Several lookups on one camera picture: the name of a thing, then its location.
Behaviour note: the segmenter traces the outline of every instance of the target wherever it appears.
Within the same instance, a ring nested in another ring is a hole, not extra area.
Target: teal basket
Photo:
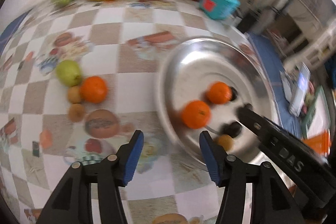
[[[199,7],[214,20],[222,20],[240,5],[239,0],[201,0]]]

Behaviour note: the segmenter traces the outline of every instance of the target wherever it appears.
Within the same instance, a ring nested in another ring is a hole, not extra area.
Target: screw
[[[236,160],[236,157],[233,156],[233,155],[227,155],[227,156],[226,156],[226,159],[227,159],[228,161],[235,161],[235,160]]]
[[[272,167],[272,164],[269,162],[269,161],[264,161],[262,163],[266,168],[271,168]]]
[[[108,157],[107,157],[107,159],[109,160],[109,161],[115,161],[116,159],[117,159],[118,157],[117,157],[117,155],[109,155]]]
[[[256,129],[256,130],[260,130],[261,129],[261,125],[260,124],[258,124],[258,123],[254,123],[254,128]]]
[[[77,169],[77,168],[79,168],[81,166],[81,163],[79,162],[79,161],[76,161],[76,162],[74,162],[72,165],[71,165],[71,167],[73,168],[73,169]]]

